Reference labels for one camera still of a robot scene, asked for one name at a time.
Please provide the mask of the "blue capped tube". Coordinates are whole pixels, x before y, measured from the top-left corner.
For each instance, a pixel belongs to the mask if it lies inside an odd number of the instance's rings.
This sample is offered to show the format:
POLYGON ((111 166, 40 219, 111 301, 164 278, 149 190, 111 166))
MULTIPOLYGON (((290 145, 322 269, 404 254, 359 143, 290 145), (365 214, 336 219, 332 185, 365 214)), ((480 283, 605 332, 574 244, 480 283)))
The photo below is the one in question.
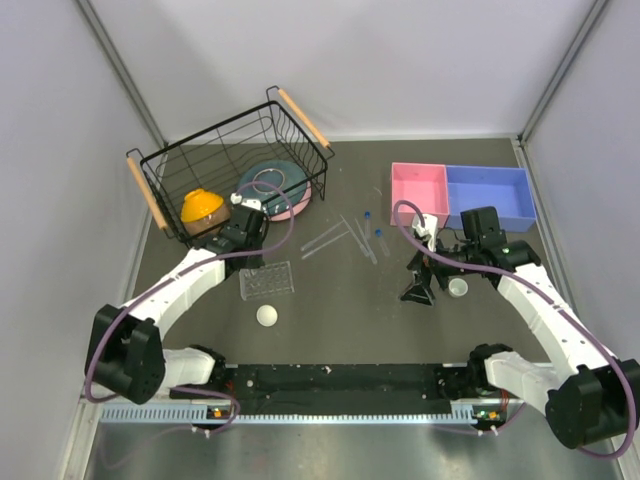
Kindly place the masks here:
POLYGON ((379 246, 380 246, 380 249, 381 249, 383 255, 385 257, 389 257, 390 256, 390 250, 389 250, 389 247, 388 247, 388 245, 386 243, 385 237, 384 237, 383 232, 382 232, 381 229, 376 229, 375 230, 375 237, 376 237, 376 239, 377 239, 377 241, 379 243, 379 246))
POLYGON ((367 242, 371 239, 371 213, 370 211, 364 212, 364 237, 367 242))

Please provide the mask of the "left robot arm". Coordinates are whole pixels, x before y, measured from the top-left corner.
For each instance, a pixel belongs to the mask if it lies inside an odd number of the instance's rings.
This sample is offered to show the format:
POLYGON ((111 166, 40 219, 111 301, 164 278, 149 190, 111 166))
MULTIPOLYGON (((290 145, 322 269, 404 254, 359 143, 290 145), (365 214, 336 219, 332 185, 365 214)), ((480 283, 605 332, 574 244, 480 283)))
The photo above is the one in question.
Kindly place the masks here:
POLYGON ((236 206, 218 233, 197 238, 151 288, 120 307, 99 309, 86 357, 85 391, 97 384, 138 405, 182 386, 209 397, 220 394, 227 382, 220 354, 197 345, 166 349, 163 339, 205 293, 235 272, 261 264, 267 231, 264 213, 236 206))

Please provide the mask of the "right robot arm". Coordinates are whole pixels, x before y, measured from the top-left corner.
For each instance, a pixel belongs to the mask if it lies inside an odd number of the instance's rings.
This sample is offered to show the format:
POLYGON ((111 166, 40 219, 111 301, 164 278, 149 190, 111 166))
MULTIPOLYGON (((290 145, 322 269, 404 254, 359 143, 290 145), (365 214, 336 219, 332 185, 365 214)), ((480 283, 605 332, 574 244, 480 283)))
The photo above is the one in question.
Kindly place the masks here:
POLYGON ((435 216, 399 200, 392 208, 395 220, 402 207, 414 215, 400 232, 417 250, 407 267, 413 282, 402 300, 432 305, 433 282, 447 290, 451 278, 479 274, 520 315, 551 362, 539 367, 504 344, 482 344, 467 362, 469 388, 481 396, 513 394, 545 417, 563 446, 592 457, 598 454, 589 445, 621 437, 609 456, 622 457, 639 427, 638 361, 620 359, 584 326, 531 246, 507 240, 495 208, 463 212, 466 238, 447 249, 435 216))

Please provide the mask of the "small white cup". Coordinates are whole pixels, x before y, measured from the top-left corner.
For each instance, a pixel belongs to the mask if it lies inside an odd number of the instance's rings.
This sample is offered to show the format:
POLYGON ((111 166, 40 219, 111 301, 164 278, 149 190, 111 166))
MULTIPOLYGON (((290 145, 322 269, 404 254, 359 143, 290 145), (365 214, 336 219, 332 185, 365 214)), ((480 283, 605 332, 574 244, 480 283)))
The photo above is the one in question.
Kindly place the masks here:
POLYGON ((462 298, 469 291, 468 283, 462 278, 452 278, 448 283, 448 293, 452 298, 462 298))

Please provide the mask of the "yellow and brown bowl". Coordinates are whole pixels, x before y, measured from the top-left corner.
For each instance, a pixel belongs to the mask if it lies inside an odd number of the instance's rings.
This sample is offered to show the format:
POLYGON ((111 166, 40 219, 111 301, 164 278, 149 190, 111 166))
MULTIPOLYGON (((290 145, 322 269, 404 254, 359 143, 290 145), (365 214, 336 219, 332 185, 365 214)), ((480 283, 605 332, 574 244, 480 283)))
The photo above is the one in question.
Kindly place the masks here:
POLYGON ((225 199, 203 188, 184 197, 180 219, 192 239, 217 235, 230 219, 231 209, 225 199))

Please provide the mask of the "blue ceramic plate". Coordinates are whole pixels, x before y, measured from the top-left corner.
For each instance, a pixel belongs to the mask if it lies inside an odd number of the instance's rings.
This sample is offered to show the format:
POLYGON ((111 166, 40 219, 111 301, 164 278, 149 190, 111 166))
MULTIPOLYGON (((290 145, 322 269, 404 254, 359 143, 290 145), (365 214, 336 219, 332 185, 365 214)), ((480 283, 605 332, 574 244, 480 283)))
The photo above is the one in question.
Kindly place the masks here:
POLYGON ((295 162, 267 160, 248 169, 236 189, 241 189, 243 197, 259 200, 265 213, 273 218, 289 210, 289 205, 274 187, 282 191, 295 207, 307 191, 306 175, 295 162))

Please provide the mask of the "pink ceramic plate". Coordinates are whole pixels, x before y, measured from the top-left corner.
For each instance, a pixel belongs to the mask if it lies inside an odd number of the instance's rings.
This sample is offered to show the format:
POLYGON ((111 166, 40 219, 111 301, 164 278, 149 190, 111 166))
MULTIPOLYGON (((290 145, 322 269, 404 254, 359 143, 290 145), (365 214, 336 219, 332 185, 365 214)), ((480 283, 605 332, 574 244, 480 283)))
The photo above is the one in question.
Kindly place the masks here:
MULTIPOLYGON (((312 185, 310 182, 307 182, 304 194, 302 195, 300 200, 296 203, 291 202, 293 206, 294 216, 301 213, 309 205, 309 203, 311 202, 312 193, 312 185)), ((273 222, 282 222, 290 218, 289 206, 280 197, 277 198, 276 202, 265 205, 263 210, 266 212, 269 220, 273 222)))

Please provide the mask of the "clear test tube rack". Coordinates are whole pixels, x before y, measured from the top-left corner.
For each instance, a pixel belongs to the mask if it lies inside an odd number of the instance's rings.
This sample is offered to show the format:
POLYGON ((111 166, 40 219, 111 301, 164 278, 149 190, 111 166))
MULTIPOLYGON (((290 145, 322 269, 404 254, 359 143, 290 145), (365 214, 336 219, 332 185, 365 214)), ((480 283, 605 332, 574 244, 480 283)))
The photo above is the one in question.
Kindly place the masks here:
POLYGON ((242 269, 240 295, 244 301, 287 295, 295 292, 289 261, 267 264, 257 269, 242 269))

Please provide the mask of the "clear pipette long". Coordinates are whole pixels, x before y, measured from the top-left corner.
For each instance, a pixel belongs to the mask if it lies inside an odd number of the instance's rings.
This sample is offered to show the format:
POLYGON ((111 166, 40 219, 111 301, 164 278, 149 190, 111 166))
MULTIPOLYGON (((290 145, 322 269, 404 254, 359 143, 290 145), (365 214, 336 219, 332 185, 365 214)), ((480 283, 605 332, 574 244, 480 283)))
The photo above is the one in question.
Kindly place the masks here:
POLYGON ((305 252, 307 250, 309 250, 312 246, 314 246, 315 244, 317 244, 320 240, 324 239, 325 237, 327 237, 330 233, 332 233, 334 230, 338 229, 339 227, 341 227, 343 225, 343 221, 338 222, 336 225, 330 227, 329 229, 327 229, 326 231, 324 231, 323 233, 321 233, 320 235, 318 235, 316 238, 308 241, 307 243, 305 243, 302 247, 300 247, 300 251, 301 252, 305 252))

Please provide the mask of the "white round lid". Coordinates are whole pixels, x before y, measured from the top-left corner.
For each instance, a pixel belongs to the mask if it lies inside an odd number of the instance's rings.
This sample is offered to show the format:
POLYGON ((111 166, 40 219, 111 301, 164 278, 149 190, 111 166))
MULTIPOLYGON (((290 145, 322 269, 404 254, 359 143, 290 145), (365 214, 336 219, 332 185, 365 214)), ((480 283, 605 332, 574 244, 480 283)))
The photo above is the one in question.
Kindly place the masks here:
POLYGON ((272 305, 262 305, 256 312, 256 320, 263 327, 272 327, 278 321, 278 312, 272 305))

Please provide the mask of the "pink plastic bin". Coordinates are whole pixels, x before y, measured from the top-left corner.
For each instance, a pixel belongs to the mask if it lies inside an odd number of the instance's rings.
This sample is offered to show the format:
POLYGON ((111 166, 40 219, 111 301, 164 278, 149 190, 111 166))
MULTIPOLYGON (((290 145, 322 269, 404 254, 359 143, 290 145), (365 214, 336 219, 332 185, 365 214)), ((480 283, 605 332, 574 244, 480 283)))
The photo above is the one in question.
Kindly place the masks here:
POLYGON ((394 162, 391 164, 391 207, 399 200, 415 204, 444 227, 450 215, 446 166, 394 162))

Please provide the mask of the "blue plastic bin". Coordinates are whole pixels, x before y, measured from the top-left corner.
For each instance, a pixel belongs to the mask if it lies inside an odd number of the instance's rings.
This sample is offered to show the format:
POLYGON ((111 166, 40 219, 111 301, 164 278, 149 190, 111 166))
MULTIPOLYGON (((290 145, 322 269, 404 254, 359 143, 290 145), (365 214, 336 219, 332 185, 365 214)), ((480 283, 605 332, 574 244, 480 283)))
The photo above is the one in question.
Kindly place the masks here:
POLYGON ((446 167, 450 216, 449 228, 461 230, 461 213, 493 206, 507 232, 526 233, 537 214, 529 177, 522 168, 448 165, 446 167))

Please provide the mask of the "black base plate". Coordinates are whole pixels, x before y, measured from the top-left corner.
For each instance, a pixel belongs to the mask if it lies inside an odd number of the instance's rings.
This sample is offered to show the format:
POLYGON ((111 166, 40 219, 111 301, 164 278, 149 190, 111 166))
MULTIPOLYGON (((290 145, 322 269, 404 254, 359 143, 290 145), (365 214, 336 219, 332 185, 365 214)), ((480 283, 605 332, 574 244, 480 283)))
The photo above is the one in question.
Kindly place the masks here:
POLYGON ((455 400, 502 400, 465 365, 433 363, 241 364, 216 369, 196 388, 233 396, 242 414, 431 414, 455 400))

